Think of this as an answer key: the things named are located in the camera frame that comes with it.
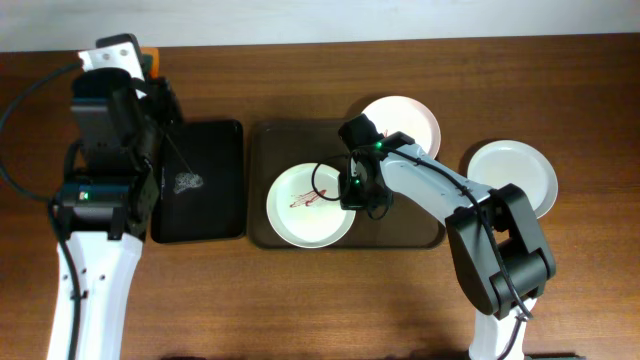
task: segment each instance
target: wooden tabletop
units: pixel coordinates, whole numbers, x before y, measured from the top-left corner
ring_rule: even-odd
[[[541,220],[557,261],[527,327],[528,354],[640,354],[640,35],[160,50],[189,121],[340,119],[385,95],[426,104],[439,159],[460,169],[488,139],[553,164]],[[0,55],[0,106],[73,53]],[[78,136],[66,76],[2,134],[24,186],[53,193]],[[46,356],[58,259],[44,207],[0,185],[0,358]],[[123,359],[382,359],[465,351],[474,309],[449,244],[432,251],[264,251],[246,238],[148,240],[127,306]]]

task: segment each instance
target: orange object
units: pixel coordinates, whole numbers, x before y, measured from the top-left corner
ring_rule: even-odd
[[[143,55],[151,55],[151,57],[153,57],[153,63],[151,63],[151,71],[149,72],[149,75],[153,79],[157,78],[160,72],[160,52],[158,51],[158,48],[143,47],[140,48],[140,51]]]

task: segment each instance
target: plate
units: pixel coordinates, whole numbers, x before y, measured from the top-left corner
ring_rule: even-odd
[[[440,126],[421,102],[405,96],[387,96],[369,104],[362,113],[385,137],[401,131],[411,136],[432,159],[438,155]]]
[[[467,177],[496,189],[516,185],[525,192],[538,218],[551,210],[558,197],[558,178],[549,160],[518,141],[494,141],[480,148],[469,162]]]
[[[340,208],[339,201],[320,198],[311,187],[317,164],[300,164],[283,172],[267,195],[267,217],[271,226],[288,243],[303,248],[320,248],[340,240],[349,231],[355,211]],[[338,170],[321,165],[316,188],[324,196],[338,197]]]

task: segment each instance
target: empty white plate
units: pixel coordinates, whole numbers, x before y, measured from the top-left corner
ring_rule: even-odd
[[[331,245],[347,233],[355,211],[340,208],[339,201],[320,198],[311,187],[317,164],[300,164],[283,172],[267,196],[267,216],[273,229],[288,243],[303,248]],[[328,198],[338,197],[338,170],[321,165],[316,188]]]
[[[538,218],[551,210],[558,197],[558,178],[549,160],[518,141],[500,140],[483,146],[471,158],[467,177],[496,189],[516,185],[525,192]]]
[[[421,102],[405,96],[387,96],[369,104],[362,113],[385,137],[401,131],[411,136],[432,159],[438,154],[440,126]]]

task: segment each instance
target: wooden table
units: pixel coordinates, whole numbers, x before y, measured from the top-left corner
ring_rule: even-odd
[[[424,102],[459,169],[487,139],[516,139],[555,167],[540,221],[558,264],[526,353],[640,354],[640,35],[161,49],[190,121],[347,118],[371,100]],[[0,105],[75,59],[0,55]],[[29,98],[2,134],[20,183],[52,193],[72,76]],[[46,356],[57,291],[42,205],[0,188],[0,358]],[[449,245],[433,251],[263,251],[247,239],[148,241],[129,295],[123,359],[369,358],[465,351],[473,307]]]

